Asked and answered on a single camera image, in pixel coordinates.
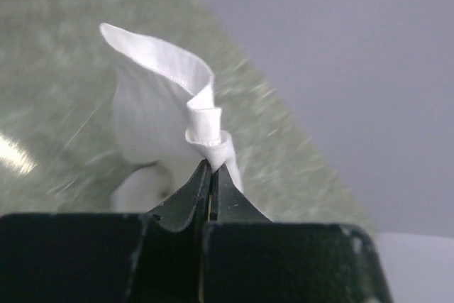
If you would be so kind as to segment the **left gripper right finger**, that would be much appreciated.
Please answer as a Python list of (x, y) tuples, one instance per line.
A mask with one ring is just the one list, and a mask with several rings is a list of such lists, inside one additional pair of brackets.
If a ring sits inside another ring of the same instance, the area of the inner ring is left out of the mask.
[(391, 302), (370, 236), (351, 224), (273, 222), (225, 167), (204, 226), (205, 302)]

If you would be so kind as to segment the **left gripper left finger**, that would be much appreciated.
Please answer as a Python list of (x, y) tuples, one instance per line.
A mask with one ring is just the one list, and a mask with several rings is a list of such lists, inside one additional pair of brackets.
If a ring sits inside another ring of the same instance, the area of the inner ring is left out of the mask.
[(198, 302), (210, 167), (145, 213), (1, 217), (2, 302)]

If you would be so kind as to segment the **white t shirt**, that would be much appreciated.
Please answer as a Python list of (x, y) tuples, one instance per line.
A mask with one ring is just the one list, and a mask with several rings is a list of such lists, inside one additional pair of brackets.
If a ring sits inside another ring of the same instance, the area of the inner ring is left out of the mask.
[(198, 164), (226, 166), (243, 188), (233, 139), (221, 127), (215, 76), (195, 54), (165, 40), (102, 23), (117, 76), (113, 131), (135, 171), (112, 193), (115, 212), (148, 211), (184, 186)]

